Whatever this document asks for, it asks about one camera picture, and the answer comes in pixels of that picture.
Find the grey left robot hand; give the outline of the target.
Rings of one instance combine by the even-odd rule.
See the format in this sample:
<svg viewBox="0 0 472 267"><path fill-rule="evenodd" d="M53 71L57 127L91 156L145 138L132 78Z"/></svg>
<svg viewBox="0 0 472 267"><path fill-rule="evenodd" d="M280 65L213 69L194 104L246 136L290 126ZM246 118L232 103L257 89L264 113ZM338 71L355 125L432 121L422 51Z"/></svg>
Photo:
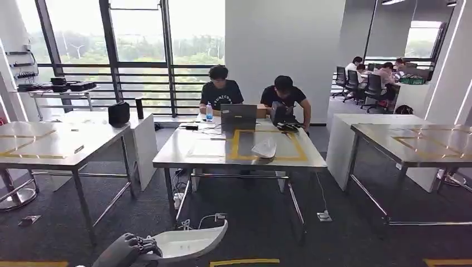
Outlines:
<svg viewBox="0 0 472 267"><path fill-rule="evenodd" d="M105 249L92 266L132 266L140 262L159 261L162 257L155 239L125 233Z"/></svg>

